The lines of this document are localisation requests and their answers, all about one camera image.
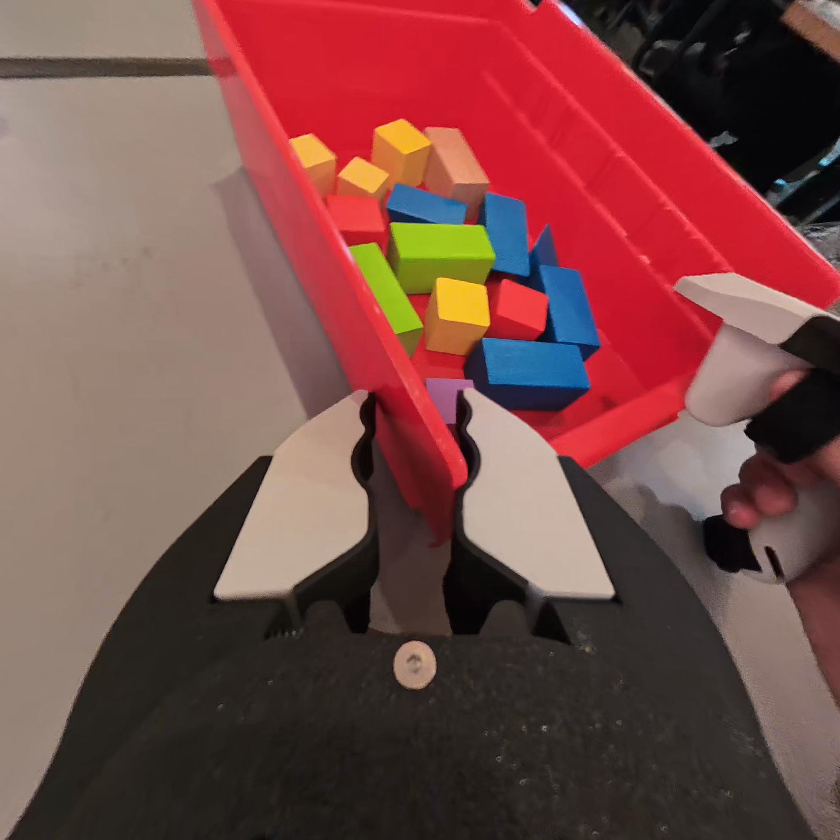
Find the red plastic bin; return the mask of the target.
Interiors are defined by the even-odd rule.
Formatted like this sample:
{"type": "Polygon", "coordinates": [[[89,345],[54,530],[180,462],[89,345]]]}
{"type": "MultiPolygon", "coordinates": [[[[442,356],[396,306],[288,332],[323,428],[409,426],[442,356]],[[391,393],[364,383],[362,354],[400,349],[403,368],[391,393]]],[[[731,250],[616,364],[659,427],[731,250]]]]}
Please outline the red plastic bin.
{"type": "Polygon", "coordinates": [[[838,273],[589,31],[552,2],[193,2],[239,154],[353,391],[434,543],[466,462],[292,153],[344,163],[404,118],[459,129],[529,232],[582,273],[604,346],[591,390],[523,418],[593,466],[677,419],[719,321],[672,293],[733,271],[819,308],[838,273]]]}

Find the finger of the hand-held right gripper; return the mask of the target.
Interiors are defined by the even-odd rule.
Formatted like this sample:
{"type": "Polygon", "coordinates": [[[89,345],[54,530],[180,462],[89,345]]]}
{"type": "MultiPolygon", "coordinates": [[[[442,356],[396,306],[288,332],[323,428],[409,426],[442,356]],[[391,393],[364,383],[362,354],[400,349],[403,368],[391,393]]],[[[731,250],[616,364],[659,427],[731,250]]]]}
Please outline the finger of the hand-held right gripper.
{"type": "Polygon", "coordinates": [[[738,274],[684,276],[675,291],[766,343],[784,344],[797,333],[839,338],[838,316],[738,274]]]}

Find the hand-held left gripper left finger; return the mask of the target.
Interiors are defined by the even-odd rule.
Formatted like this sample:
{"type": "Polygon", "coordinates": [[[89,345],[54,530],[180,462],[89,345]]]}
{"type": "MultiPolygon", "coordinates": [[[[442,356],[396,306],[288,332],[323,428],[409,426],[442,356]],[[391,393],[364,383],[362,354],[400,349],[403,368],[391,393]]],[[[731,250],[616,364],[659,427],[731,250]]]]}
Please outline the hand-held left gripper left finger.
{"type": "Polygon", "coordinates": [[[350,606],[379,570],[369,482],[375,396],[356,391],[274,452],[215,584],[219,602],[350,606]]]}

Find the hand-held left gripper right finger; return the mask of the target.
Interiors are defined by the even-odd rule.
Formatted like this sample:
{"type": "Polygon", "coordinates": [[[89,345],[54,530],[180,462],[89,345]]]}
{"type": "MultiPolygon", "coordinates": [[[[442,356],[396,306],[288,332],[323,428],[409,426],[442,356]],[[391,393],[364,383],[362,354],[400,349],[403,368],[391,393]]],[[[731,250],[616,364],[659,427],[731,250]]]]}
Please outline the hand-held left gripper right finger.
{"type": "Polygon", "coordinates": [[[512,573],[527,602],[612,600],[613,583],[551,445],[477,390],[460,397],[466,442],[478,454],[461,504],[467,540],[512,573]]]}

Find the pile of coloured wooden blocks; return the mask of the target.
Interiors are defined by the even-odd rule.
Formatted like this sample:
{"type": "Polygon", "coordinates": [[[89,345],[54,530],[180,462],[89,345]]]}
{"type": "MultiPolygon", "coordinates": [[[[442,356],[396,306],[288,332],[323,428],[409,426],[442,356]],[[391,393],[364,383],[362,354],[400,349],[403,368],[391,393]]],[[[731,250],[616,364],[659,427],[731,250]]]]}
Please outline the pile of coloured wooden blocks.
{"type": "Polygon", "coordinates": [[[446,424],[469,388],[526,413],[590,391],[601,342],[581,276],[549,226],[529,248],[525,204],[490,191],[459,129],[384,123],[342,169],[314,133],[289,146],[405,353],[444,373],[425,387],[446,424]]]}

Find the grey desk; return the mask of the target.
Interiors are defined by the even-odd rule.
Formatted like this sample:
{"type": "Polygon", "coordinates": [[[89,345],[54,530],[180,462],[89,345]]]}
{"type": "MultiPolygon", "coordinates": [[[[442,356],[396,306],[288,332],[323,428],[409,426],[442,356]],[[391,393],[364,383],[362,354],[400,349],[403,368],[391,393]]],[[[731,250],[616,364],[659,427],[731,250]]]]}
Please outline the grey desk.
{"type": "Polygon", "coordinates": [[[188,2],[2,2],[2,838],[124,603],[349,389],[240,168],[188,2]]]}

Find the person's right hand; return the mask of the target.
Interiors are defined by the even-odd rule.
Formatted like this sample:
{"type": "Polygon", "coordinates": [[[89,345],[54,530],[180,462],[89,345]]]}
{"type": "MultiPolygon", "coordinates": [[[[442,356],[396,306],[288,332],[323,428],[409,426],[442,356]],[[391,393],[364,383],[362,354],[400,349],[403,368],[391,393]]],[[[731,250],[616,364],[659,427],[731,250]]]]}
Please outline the person's right hand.
{"type": "MultiPolygon", "coordinates": [[[[796,507],[801,491],[824,482],[839,484],[839,441],[794,465],[783,465],[756,453],[741,466],[738,481],[720,496],[721,512],[736,529],[752,529],[768,518],[796,507]]],[[[807,574],[789,583],[788,591],[801,618],[816,662],[839,703],[839,559],[825,557],[807,574]]]]}

